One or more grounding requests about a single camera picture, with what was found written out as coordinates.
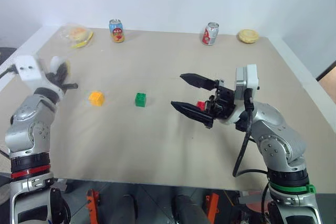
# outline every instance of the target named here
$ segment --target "tabletop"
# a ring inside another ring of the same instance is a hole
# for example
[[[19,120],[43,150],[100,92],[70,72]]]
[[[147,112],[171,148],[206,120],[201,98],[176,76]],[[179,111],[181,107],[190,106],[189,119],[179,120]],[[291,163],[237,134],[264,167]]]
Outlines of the tabletop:
[[[219,35],[213,46],[197,34],[126,31],[123,43],[112,42],[108,29],[93,29],[88,45],[70,49],[55,33],[37,53],[48,66],[53,56],[71,63],[70,82],[51,127],[50,159],[55,177],[193,186],[235,190],[262,189],[265,175],[232,176],[244,133],[215,121],[212,129],[178,113],[171,101],[196,104],[213,94],[189,86],[179,76],[198,73],[222,78],[233,89],[236,67],[255,63],[259,86],[255,100],[276,107],[298,131],[310,182],[320,193],[336,192],[335,132],[267,38],[248,45]],[[88,96],[101,91],[102,107]],[[134,104],[146,93],[146,107]],[[0,134],[29,89],[15,77],[0,92]],[[4,137],[0,145],[4,146]],[[0,172],[10,163],[0,157]],[[266,169],[255,144],[249,144],[240,169]]]

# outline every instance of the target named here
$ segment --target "yellow cube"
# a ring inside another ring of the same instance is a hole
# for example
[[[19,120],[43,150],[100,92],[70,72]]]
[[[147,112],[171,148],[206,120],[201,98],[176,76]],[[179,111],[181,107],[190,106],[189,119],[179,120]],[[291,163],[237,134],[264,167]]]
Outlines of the yellow cube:
[[[104,94],[99,91],[94,91],[89,96],[89,101],[94,106],[102,106],[105,101]]]

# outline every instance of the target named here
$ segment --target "green cube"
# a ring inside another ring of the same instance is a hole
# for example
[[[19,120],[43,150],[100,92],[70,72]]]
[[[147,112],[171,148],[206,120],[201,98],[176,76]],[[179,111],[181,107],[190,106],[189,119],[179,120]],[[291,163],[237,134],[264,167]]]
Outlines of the green cube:
[[[145,107],[145,105],[146,105],[146,94],[137,93],[135,97],[135,106]]]

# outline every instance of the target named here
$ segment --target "orange bracket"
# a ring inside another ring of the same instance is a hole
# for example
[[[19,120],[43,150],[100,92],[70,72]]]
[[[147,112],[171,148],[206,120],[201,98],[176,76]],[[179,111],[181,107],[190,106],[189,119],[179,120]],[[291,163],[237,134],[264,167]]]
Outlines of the orange bracket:
[[[211,224],[214,224],[216,214],[219,213],[217,208],[219,196],[218,194],[212,193],[210,196],[205,196],[206,200],[206,216],[208,217]]]
[[[99,224],[98,220],[98,201],[99,192],[93,189],[88,190],[86,193],[87,208],[89,209],[90,223]]]

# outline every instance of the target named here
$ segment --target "soda can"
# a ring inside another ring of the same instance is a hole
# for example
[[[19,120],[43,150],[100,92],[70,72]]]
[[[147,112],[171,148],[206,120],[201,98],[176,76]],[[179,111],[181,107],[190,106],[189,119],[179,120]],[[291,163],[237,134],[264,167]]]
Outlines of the soda can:
[[[211,46],[215,43],[217,34],[219,31],[219,24],[215,22],[210,22],[204,31],[202,43]]]
[[[114,42],[120,43],[125,40],[124,30],[122,28],[122,23],[119,19],[110,20],[110,33]]]

